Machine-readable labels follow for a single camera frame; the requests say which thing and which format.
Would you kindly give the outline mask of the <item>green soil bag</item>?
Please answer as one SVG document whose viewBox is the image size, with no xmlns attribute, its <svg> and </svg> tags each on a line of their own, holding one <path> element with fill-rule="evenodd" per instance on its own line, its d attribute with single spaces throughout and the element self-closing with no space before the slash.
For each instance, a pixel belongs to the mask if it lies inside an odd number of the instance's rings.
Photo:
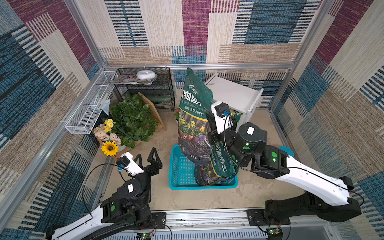
<svg viewBox="0 0 384 240">
<path fill-rule="evenodd" d="M 207 114 L 211 113 L 213 102 L 212 91 L 188 68 L 179 105 L 178 139 L 182 154 L 196 165 L 210 162 L 211 127 Z"/>
<path fill-rule="evenodd" d="M 219 179 L 226 179 L 237 174 L 239 168 L 229 159 L 227 149 L 222 142 L 215 144 L 206 166 L 195 166 L 195 180 L 199 186 L 217 186 Z"/>
</svg>

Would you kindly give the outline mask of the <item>yellow fertilizer bag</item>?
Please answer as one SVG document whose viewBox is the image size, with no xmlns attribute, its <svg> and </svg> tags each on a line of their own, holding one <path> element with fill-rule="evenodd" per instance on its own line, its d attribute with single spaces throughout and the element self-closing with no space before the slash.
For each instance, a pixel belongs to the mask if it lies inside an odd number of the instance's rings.
<svg viewBox="0 0 384 240">
<path fill-rule="evenodd" d="M 230 109 L 230 113 L 231 113 L 231 116 L 232 116 L 234 119 L 236 119 L 237 122 L 240 121 L 241 116 L 243 115 L 243 113 L 240 113 L 240 112 L 238 112 L 238 111 L 236 111 L 236 110 L 233 110 L 233 109 Z"/>
</svg>

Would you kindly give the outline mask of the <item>colourful flower soil bag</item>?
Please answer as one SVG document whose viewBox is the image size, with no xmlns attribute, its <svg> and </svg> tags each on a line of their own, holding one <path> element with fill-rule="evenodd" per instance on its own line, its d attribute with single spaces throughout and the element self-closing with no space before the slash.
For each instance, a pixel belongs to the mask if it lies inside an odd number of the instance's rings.
<svg viewBox="0 0 384 240">
<path fill-rule="evenodd" d="M 216 182 L 217 186 L 236 186 L 238 184 L 238 175 L 235 174 L 226 179 L 219 179 Z"/>
</svg>

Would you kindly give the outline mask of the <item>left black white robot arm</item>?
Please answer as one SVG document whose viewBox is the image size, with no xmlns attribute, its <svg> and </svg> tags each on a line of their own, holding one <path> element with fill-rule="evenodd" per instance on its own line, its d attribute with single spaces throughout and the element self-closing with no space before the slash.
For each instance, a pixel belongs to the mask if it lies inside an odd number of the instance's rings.
<svg viewBox="0 0 384 240">
<path fill-rule="evenodd" d="M 127 230 L 154 233 L 161 221 L 153 217 L 150 208 L 151 180 L 163 167 L 156 148 L 152 148 L 147 161 L 149 164 L 144 167 L 141 155 L 122 155 L 118 167 L 128 172 L 131 179 L 88 215 L 67 226 L 47 228 L 46 239 L 102 240 Z"/>
</svg>

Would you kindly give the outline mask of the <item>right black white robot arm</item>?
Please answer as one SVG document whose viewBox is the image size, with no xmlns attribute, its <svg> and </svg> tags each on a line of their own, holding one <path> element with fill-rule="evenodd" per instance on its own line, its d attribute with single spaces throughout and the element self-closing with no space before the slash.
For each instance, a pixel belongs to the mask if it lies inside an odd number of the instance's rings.
<svg viewBox="0 0 384 240">
<path fill-rule="evenodd" d="M 257 176 L 295 185 L 304 193 L 286 200 L 267 200 L 265 221 L 313 215 L 342 223 L 361 215 L 361 205 L 351 197 L 354 185 L 349 177 L 333 178 L 305 166 L 287 152 L 267 145 L 268 133 L 252 123 L 236 128 L 231 115 L 207 116 L 210 143 L 222 143 L 224 156 L 239 169 Z"/>
</svg>

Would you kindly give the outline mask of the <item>white three-tier shelf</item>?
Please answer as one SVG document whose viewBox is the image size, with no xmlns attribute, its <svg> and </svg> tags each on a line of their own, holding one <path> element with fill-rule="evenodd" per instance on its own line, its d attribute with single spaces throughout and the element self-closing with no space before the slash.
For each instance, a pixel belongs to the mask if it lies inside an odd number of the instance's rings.
<svg viewBox="0 0 384 240">
<path fill-rule="evenodd" d="M 262 102 L 263 89 L 257 91 L 249 87 L 225 80 L 214 74 L 206 81 L 206 86 L 213 92 L 215 102 L 223 102 L 241 113 L 237 127 L 251 120 L 255 110 Z"/>
</svg>

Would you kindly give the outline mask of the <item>magazine on black shelf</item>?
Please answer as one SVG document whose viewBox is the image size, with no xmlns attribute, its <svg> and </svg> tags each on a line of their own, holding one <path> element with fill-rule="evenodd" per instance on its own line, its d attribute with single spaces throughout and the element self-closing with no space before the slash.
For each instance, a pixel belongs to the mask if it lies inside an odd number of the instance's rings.
<svg viewBox="0 0 384 240">
<path fill-rule="evenodd" d="M 118 85 L 151 85 L 157 79 L 155 74 L 152 79 L 140 80 L 136 75 L 115 76 L 109 81 L 110 84 Z"/>
</svg>

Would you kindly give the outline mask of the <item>wooden plant stand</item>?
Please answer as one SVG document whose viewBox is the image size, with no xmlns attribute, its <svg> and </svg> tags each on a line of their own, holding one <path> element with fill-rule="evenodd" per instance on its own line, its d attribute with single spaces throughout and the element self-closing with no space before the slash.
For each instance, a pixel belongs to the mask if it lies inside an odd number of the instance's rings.
<svg viewBox="0 0 384 240">
<path fill-rule="evenodd" d="M 161 119 L 161 117 L 160 117 L 160 114 L 158 113 L 158 111 L 156 110 L 156 108 L 155 108 L 155 105 L 148 99 L 148 98 L 146 98 L 143 94 L 141 94 L 141 93 L 138 93 L 141 97 L 142 97 L 142 99 L 143 99 L 143 101 L 145 102 L 145 103 L 147 103 L 147 104 L 149 104 L 150 105 L 150 109 L 152 110 L 152 116 L 156 119 L 156 121 L 159 123 L 158 124 L 158 127 L 157 127 L 157 130 L 160 130 L 160 129 L 163 129 L 164 131 L 166 131 L 167 129 L 166 129 L 166 127 L 165 127 L 165 124 L 163 123 L 163 120 Z M 102 119 L 102 123 L 106 120 L 106 119 L 111 119 L 111 114 L 109 115 L 109 116 L 107 116 L 106 118 L 104 118 L 104 119 Z M 142 141 L 137 141 L 136 142 L 136 147 L 137 147 L 137 145 L 138 144 L 140 144 L 140 143 L 142 143 Z M 117 155 L 116 156 L 113 156 L 112 158 L 114 158 L 114 160 L 116 161 L 122 154 L 124 154 L 124 153 L 126 153 L 126 152 L 128 152 L 128 151 L 130 151 L 130 150 L 132 150 L 131 148 L 128 148 L 128 147 L 126 147 L 122 152 L 119 152 L 119 153 L 117 153 Z"/>
</svg>

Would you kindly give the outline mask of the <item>teal plastic basket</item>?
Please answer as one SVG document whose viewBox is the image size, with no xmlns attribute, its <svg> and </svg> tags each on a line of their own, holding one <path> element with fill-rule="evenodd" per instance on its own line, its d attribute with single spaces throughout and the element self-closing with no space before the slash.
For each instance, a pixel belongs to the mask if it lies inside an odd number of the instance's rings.
<svg viewBox="0 0 384 240">
<path fill-rule="evenodd" d="M 194 169 L 195 164 L 182 154 L 179 145 L 174 145 L 171 151 L 169 169 L 169 186 L 172 190 L 224 190 L 234 189 L 238 186 L 237 176 L 222 185 L 200 186 L 195 180 Z"/>
</svg>

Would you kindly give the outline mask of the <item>green leafy plant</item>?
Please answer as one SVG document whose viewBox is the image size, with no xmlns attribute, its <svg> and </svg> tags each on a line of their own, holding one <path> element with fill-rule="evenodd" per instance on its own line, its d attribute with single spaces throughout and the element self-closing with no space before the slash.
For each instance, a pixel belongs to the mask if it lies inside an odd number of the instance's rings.
<svg viewBox="0 0 384 240">
<path fill-rule="evenodd" d="M 136 147 L 137 141 L 148 142 L 159 124 L 152 116 L 150 105 L 139 94 L 126 94 L 122 102 L 110 108 L 110 114 L 114 121 L 112 132 L 121 139 L 123 146 L 131 149 Z"/>
</svg>

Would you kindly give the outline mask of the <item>teal round canister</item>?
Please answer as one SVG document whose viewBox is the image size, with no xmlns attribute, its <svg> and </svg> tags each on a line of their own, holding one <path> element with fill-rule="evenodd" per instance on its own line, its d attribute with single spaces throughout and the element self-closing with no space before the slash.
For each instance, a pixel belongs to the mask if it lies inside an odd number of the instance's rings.
<svg viewBox="0 0 384 240">
<path fill-rule="evenodd" d="M 294 151 L 290 149 L 289 147 L 281 146 L 279 147 L 280 150 L 286 152 L 288 155 L 295 157 Z"/>
</svg>

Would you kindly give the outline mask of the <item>white round device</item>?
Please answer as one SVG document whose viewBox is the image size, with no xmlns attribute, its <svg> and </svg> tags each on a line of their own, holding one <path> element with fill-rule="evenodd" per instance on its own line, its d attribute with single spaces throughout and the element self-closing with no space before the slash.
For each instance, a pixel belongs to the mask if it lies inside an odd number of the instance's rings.
<svg viewBox="0 0 384 240">
<path fill-rule="evenodd" d="M 156 77 L 156 73 L 152 70 L 141 70 L 136 73 L 139 80 L 146 81 L 152 80 Z"/>
</svg>

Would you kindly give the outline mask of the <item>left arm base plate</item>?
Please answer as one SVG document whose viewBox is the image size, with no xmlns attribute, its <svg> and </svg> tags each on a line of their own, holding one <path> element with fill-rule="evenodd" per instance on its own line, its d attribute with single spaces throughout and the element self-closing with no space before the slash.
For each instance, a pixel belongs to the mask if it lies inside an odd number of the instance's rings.
<svg viewBox="0 0 384 240">
<path fill-rule="evenodd" d="M 152 219 L 147 226 L 148 230 L 156 229 L 163 230 L 166 228 L 167 213 L 166 212 L 151 212 Z"/>
</svg>

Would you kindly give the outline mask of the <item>aluminium front rail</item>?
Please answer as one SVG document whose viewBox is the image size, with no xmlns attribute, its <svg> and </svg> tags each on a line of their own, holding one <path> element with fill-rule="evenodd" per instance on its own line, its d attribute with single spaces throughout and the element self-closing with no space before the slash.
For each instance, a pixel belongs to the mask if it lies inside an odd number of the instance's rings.
<svg viewBox="0 0 384 240">
<path fill-rule="evenodd" d="M 340 240 L 329 222 L 313 216 L 292 217 L 289 225 L 250 226 L 248 209 L 160 211 L 167 213 L 166 228 L 123 231 L 110 240 Z"/>
</svg>

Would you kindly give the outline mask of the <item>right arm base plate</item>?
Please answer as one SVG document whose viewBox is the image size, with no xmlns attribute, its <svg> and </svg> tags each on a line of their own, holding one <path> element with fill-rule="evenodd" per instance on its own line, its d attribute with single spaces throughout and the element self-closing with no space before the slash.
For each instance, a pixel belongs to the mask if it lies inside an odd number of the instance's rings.
<svg viewBox="0 0 384 240">
<path fill-rule="evenodd" d="M 277 226 L 289 225 L 291 223 L 289 218 L 283 218 L 276 215 L 274 211 L 265 209 L 248 209 L 246 210 L 250 226 Z"/>
</svg>

